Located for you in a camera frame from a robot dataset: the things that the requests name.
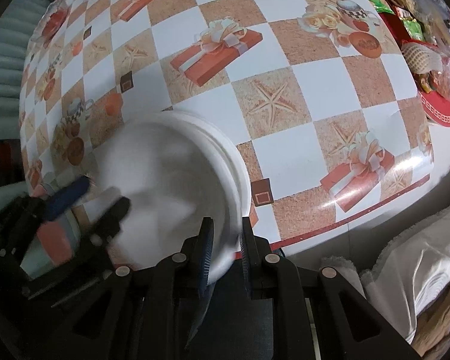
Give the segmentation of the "glass bowl of tomatoes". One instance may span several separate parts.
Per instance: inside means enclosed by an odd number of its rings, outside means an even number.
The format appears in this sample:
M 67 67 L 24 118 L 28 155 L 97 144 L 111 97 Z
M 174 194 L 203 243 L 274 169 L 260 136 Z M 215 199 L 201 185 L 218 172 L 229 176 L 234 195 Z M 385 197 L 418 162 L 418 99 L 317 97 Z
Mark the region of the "glass bowl of tomatoes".
M 50 41 L 62 27 L 69 12 L 70 7 L 66 1 L 55 0 L 52 2 L 35 27 L 31 36 L 31 41 L 35 43 L 45 43 Z

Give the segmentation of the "red snack tray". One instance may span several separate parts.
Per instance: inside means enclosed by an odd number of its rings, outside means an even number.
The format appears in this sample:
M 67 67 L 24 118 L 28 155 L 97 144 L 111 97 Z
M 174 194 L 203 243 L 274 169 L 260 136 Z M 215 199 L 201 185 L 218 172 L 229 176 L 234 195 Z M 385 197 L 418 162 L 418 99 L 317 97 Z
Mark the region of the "red snack tray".
M 415 80 L 427 117 L 450 127 L 450 8 L 444 0 L 369 0 Z

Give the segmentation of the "white fabric bundle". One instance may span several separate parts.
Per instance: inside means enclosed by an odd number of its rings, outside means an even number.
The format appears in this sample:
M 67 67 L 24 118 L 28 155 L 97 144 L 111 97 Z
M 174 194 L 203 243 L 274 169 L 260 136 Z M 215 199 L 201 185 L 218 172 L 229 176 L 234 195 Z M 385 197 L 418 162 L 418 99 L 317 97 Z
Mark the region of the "white fabric bundle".
M 359 273 L 336 256 L 321 266 L 338 270 L 411 343 L 419 315 L 450 283 L 450 206 L 395 236 L 371 269 Z

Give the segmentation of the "white foam bowl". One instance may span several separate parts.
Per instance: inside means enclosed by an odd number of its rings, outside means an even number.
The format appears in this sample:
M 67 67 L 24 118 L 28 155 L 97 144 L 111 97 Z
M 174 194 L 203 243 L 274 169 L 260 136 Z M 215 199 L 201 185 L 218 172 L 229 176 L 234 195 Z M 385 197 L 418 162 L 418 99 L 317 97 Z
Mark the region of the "white foam bowl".
M 211 123 L 182 111 L 163 111 L 120 127 L 93 150 L 97 197 L 86 205 L 95 219 L 119 197 L 130 211 L 108 247 L 112 262 L 136 270 L 178 253 L 214 221 L 209 283 L 235 258 L 251 188 L 245 162 Z

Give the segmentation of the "pink square plate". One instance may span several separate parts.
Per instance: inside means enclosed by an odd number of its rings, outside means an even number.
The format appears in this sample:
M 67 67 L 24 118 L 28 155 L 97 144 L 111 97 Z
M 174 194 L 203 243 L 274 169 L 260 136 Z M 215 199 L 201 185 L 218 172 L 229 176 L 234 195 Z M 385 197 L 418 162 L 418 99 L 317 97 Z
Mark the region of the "pink square plate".
M 37 236 L 54 266 L 66 263 L 73 257 L 77 238 L 72 223 L 65 216 L 42 224 Z

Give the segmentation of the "pale green curtain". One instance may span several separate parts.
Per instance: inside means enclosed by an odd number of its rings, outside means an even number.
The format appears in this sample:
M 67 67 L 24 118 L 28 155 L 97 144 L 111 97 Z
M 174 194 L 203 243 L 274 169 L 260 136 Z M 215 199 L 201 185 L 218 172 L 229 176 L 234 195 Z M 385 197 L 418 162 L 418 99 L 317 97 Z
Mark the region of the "pale green curtain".
M 47 0 L 12 0 L 0 18 L 0 187 L 24 180 L 19 146 L 19 95 L 26 48 Z

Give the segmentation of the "checkered plastic tablecloth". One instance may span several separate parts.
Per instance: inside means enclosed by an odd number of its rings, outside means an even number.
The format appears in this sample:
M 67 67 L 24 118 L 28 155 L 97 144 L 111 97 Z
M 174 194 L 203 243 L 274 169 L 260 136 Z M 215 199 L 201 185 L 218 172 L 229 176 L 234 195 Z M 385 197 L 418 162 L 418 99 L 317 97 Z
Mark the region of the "checkered plastic tablecloth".
M 224 132 L 280 245 L 342 228 L 424 184 L 416 84 L 370 0 L 64 0 L 26 50 L 26 183 L 98 169 L 131 119 L 185 111 Z

